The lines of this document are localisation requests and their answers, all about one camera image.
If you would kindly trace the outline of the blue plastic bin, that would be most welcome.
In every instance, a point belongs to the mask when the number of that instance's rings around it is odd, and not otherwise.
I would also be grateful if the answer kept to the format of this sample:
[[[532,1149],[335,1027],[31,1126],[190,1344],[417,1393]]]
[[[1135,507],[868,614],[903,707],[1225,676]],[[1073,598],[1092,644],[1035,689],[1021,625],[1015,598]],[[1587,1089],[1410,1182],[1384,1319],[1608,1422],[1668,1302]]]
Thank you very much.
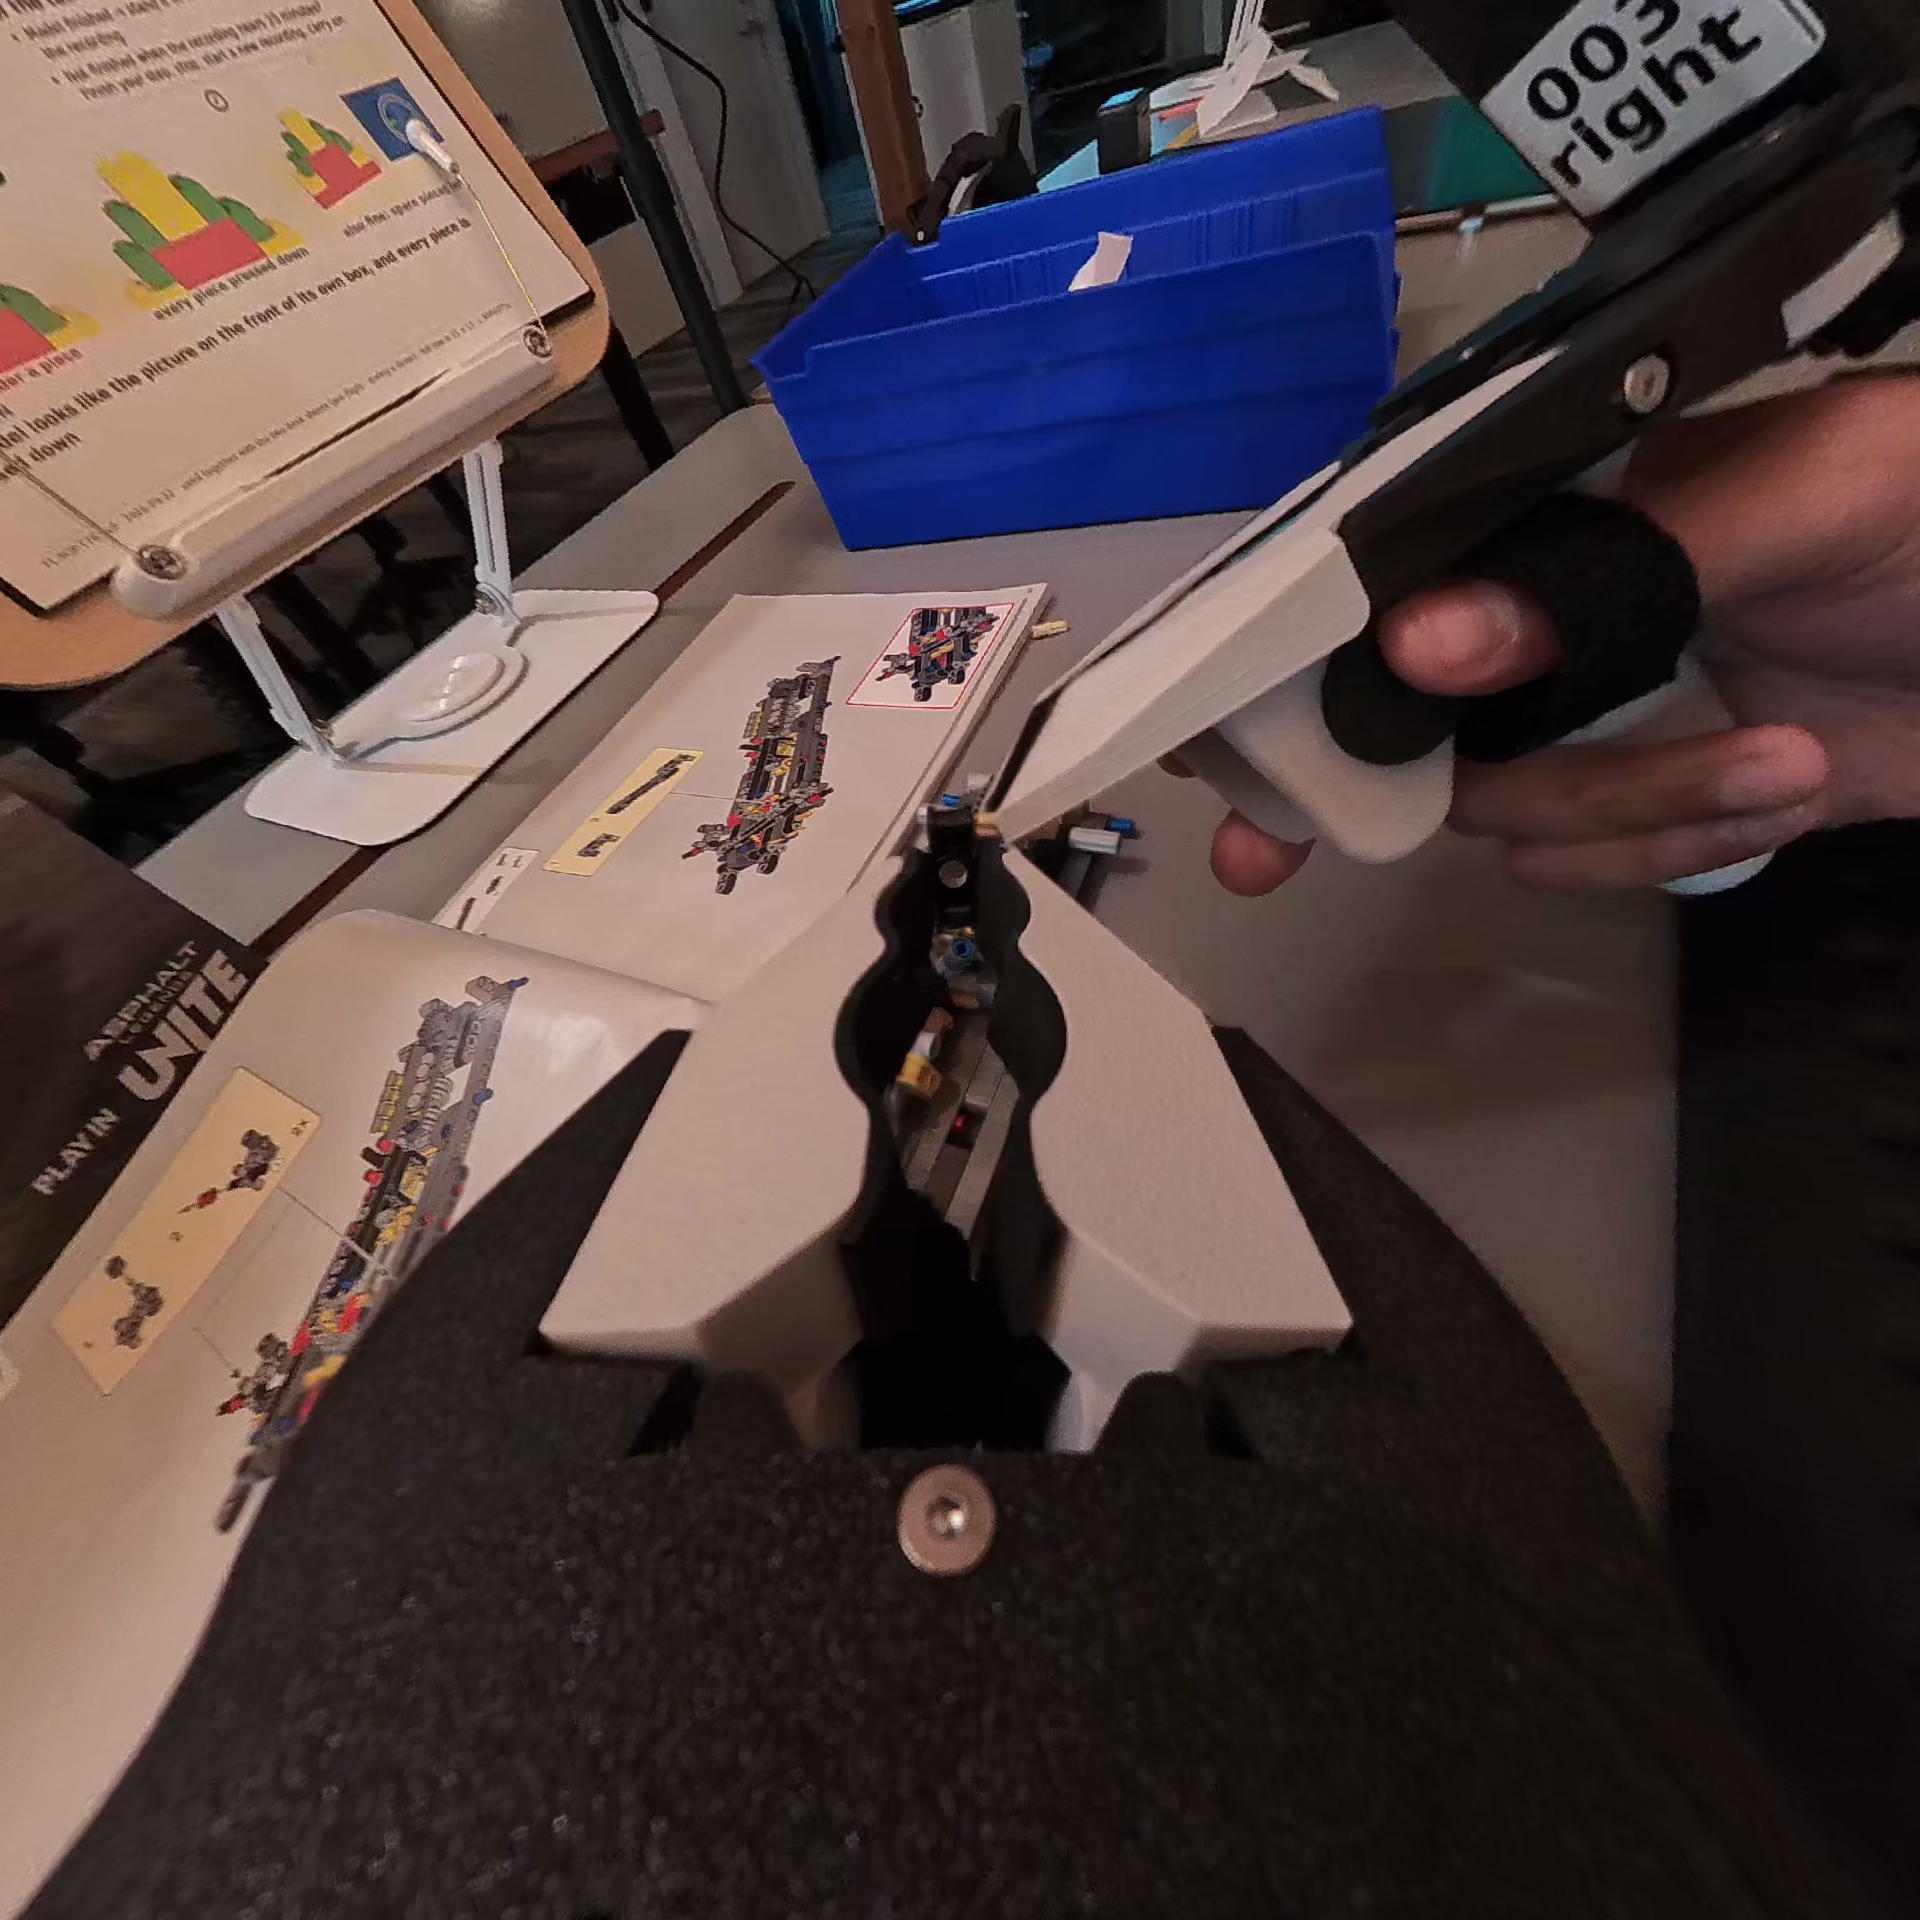
[[[1111,288],[1068,292],[1101,230]],[[852,550],[1256,511],[1399,359],[1380,108],[885,237],[755,366]]]

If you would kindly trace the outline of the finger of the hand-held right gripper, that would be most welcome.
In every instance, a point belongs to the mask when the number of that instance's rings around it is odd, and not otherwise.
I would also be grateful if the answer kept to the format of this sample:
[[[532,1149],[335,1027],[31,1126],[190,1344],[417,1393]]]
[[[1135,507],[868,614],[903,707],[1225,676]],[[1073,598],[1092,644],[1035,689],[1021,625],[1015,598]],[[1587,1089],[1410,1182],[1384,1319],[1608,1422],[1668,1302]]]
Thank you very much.
[[[1369,586],[1369,576],[1356,558],[1356,535],[1347,531],[1347,524],[1362,507],[1378,503],[1389,488],[1407,473],[1430,462],[1439,452],[1447,452],[1463,436],[1478,426],[1483,418],[1497,412],[1510,394],[1524,391],[1536,384],[1548,367],[1565,356],[1563,347],[1545,347],[1524,356],[1517,366],[1505,367],[1473,385],[1465,396],[1447,400],[1424,418],[1410,423],[1389,427],[1371,436],[1351,458],[1323,468],[1297,489],[1284,493],[1280,502],[1265,510],[1236,530],[1223,546],[1206,554],[1186,573],[1178,576],[1159,595],[1128,615],[1107,640],[1081,662],[1097,657],[1111,648],[1116,635],[1128,635],[1150,615],[1162,611],[1170,601],[1220,571],[1260,542],[1273,538],[1291,524],[1335,528],[1351,550],[1360,582],[1369,594],[1369,614],[1375,611],[1377,594]]]
[[[1333,526],[1291,524],[1081,662],[1028,714],[992,791],[1008,842],[1149,768],[1365,631]]]

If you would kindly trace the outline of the building instruction booklet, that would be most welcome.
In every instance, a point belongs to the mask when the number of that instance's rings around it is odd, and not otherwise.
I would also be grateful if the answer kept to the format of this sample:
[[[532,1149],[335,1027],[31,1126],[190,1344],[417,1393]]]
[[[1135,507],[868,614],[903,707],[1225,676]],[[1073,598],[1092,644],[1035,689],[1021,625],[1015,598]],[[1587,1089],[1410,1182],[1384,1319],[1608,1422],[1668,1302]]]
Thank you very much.
[[[423,1257],[899,843],[1044,584],[740,594],[433,922],[197,985],[162,1114],[4,1329],[4,1733],[147,1715],[240,1521]]]

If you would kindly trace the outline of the white document stand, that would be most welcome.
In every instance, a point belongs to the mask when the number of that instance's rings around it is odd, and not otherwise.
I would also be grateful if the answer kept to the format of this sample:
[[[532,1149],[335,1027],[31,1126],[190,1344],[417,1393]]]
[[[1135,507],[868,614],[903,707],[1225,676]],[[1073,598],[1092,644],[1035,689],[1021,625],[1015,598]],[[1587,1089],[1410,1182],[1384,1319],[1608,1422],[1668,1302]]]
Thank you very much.
[[[503,433],[588,378],[613,323],[587,245],[417,4],[381,4],[452,108],[588,277],[588,300],[532,318],[371,418],[222,497],[58,608],[4,594],[4,685],[72,688],[122,673],[214,618],[295,747],[249,799],[268,823],[381,848],[440,818],[657,615],[647,589],[516,587]],[[323,721],[278,664],[257,589],[316,548],[463,463],[475,601],[384,684]]]
[[[1339,85],[1304,48],[1282,49],[1262,23],[1260,1],[1235,1],[1223,61],[1197,80],[1194,138],[1201,143],[1259,132],[1277,115],[1277,84],[1303,88],[1317,104],[1340,106]]]

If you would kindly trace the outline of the printed instruction sheet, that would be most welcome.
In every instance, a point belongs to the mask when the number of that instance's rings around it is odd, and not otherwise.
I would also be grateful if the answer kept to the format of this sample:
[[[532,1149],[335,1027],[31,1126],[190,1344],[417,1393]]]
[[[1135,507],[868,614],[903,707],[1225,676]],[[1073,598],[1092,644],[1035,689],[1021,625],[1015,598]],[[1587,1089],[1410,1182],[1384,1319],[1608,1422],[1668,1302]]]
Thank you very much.
[[[591,297],[381,4],[4,4],[3,169],[33,611]]]

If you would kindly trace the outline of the toy car chassis model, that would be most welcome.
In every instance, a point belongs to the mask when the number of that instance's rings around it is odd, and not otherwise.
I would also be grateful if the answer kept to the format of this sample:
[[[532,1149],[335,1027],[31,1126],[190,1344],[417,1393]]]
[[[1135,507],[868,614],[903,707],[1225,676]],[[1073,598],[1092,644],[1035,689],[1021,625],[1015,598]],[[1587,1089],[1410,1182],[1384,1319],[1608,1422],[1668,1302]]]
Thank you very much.
[[[1135,818],[1083,806],[1022,849],[1068,897],[1092,909],[1103,870],[1138,842]],[[1021,1094],[990,1034],[996,964],[956,909],[943,909],[935,925],[931,1011],[887,1094],[887,1114],[909,1188],[964,1237],[978,1272]]]

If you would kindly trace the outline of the small black beam piece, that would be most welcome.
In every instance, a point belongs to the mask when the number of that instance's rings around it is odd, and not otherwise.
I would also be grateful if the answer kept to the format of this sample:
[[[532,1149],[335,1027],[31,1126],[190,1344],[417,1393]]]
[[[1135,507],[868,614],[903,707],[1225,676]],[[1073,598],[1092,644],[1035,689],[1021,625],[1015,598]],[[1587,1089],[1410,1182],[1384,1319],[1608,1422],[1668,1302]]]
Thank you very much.
[[[980,809],[969,795],[943,795],[923,809],[916,877],[949,922],[970,922],[980,870]]]

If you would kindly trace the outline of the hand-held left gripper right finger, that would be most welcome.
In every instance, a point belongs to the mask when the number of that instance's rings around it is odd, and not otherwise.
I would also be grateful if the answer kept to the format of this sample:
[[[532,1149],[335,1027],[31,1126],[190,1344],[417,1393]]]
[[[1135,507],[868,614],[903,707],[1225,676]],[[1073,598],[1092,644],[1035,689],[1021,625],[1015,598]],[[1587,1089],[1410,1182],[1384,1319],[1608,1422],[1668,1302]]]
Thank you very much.
[[[1353,1311],[1213,1021],[1015,848],[987,948],[1019,1089],[992,1257],[1066,1369],[1046,1440],[1094,1443],[1138,1377],[1337,1348]]]

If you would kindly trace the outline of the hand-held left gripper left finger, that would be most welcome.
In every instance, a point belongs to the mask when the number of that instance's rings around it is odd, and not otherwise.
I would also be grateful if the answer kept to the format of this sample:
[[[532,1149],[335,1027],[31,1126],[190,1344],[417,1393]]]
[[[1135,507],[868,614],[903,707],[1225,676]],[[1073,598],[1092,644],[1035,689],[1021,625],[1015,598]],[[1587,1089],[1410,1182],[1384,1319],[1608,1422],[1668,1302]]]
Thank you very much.
[[[803,1442],[852,1442],[860,1319],[840,1236],[870,1115],[837,1025],[883,958],[876,905],[901,870],[876,857],[691,1036],[542,1315],[550,1345],[752,1377]]]

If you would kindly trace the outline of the person's right hand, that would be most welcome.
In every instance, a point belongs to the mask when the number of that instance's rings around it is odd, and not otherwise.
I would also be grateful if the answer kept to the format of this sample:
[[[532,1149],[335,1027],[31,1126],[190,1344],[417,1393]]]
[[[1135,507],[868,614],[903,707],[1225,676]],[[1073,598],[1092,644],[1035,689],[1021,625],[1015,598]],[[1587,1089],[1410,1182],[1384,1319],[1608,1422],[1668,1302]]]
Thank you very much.
[[[1880,372],[1682,418],[1617,495],[1692,561],[1731,725],[1465,764],[1450,827],[1545,889],[1717,874],[1919,811],[1919,380]]]

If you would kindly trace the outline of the yellow car toy set box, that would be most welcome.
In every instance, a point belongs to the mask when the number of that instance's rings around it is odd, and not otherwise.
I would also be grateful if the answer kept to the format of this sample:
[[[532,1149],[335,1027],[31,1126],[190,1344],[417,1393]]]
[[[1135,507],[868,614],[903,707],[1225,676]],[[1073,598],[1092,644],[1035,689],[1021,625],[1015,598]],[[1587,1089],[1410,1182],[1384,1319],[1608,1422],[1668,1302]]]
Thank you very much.
[[[266,964],[3,797],[3,1319],[82,1229]]]

